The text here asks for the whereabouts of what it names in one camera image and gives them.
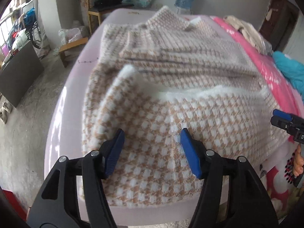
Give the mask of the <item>person right hand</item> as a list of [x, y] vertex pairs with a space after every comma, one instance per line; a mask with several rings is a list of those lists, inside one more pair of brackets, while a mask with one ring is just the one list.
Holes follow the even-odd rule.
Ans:
[[298, 144], [295, 157], [294, 157], [294, 166], [293, 166], [293, 174], [295, 177], [298, 177], [303, 173], [303, 157], [301, 156], [301, 144]]

